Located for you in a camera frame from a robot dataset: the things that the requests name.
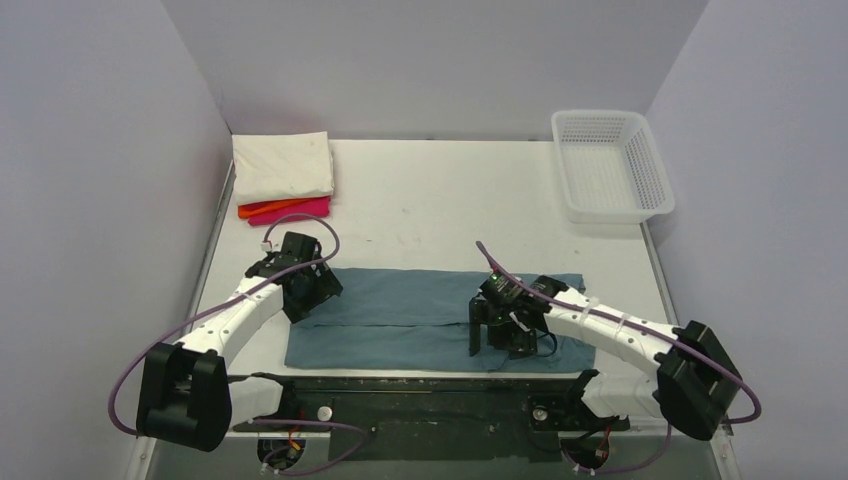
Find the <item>blue-grey t shirt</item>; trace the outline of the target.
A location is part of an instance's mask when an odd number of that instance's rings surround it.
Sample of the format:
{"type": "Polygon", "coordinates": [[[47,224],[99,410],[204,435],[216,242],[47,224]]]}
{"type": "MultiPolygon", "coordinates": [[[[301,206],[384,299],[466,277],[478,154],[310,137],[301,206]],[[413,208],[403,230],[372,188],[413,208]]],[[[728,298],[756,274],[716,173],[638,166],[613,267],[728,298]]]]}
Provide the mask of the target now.
{"type": "Polygon", "coordinates": [[[470,355],[468,303],[482,272],[348,268],[335,275],[342,294],[291,326],[286,366],[566,374],[595,364],[595,348],[569,337],[522,359],[489,346],[470,355]]]}

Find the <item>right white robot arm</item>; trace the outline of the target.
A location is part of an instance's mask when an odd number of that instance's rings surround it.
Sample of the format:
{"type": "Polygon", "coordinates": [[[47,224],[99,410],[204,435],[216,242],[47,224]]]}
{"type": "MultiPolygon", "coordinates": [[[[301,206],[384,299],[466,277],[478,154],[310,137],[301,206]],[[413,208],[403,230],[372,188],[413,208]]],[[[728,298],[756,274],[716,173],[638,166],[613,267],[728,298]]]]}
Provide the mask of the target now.
{"type": "Polygon", "coordinates": [[[634,317],[549,276],[529,285],[491,272],[469,303],[470,349],[482,328],[488,342],[520,356],[532,333],[579,340],[640,371],[639,377],[599,372],[565,402],[569,422],[593,427],[607,417],[654,417],[696,440],[709,440],[725,420],[741,375],[714,332],[634,317]]]}

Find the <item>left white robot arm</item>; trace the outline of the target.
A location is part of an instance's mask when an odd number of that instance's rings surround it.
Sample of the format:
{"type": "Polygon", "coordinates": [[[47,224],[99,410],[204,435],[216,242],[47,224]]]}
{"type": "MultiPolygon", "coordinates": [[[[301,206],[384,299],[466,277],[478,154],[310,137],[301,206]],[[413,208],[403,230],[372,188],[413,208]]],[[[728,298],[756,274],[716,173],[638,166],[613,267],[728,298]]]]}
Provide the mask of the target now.
{"type": "Polygon", "coordinates": [[[159,341],[145,354],[135,429],[138,434],[210,452],[234,426],[261,418],[292,426],[298,402],[267,374],[231,376],[229,368],[259,329],[278,314],[306,319],[343,287],[326,265],[321,243],[288,232],[250,266],[237,288],[191,332],[159,341]]]}

